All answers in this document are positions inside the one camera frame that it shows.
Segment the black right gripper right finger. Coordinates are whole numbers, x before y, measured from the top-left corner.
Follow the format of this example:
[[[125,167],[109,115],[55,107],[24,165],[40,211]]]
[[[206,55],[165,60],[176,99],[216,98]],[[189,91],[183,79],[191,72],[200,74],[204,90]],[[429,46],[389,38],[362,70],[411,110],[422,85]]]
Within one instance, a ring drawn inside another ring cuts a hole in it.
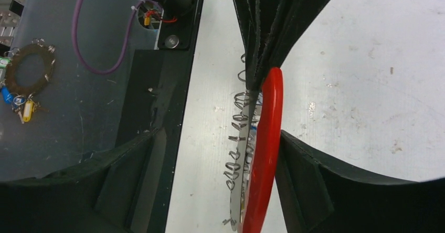
[[[377,174],[281,132],[276,184],[288,232],[444,232],[444,179]]]

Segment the metal key holder red handle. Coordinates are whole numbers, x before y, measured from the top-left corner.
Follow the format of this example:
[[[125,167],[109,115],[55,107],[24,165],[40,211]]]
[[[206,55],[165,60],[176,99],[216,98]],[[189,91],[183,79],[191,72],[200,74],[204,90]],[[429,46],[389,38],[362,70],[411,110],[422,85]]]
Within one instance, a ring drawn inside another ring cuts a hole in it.
[[[283,75],[272,68],[256,97],[245,90],[234,96],[239,111],[231,125],[237,135],[225,164],[230,191],[229,224],[233,232],[260,232],[268,209],[279,155],[283,108]]]

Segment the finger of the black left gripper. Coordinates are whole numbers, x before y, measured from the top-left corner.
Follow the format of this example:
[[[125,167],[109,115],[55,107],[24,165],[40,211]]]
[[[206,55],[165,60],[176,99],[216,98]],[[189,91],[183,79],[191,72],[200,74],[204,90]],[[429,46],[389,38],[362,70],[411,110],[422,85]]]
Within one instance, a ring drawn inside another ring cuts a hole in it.
[[[257,84],[281,67],[290,49],[330,0],[259,0]]]
[[[233,0],[245,49],[246,88],[260,89],[258,76],[261,41],[261,0]]]

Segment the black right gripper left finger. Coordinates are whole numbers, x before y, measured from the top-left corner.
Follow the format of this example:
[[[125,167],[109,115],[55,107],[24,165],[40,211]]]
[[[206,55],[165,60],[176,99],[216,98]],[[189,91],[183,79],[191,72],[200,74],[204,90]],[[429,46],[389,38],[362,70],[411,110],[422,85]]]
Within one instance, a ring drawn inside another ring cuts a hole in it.
[[[129,232],[149,158],[165,130],[48,174],[1,182],[1,232]]]

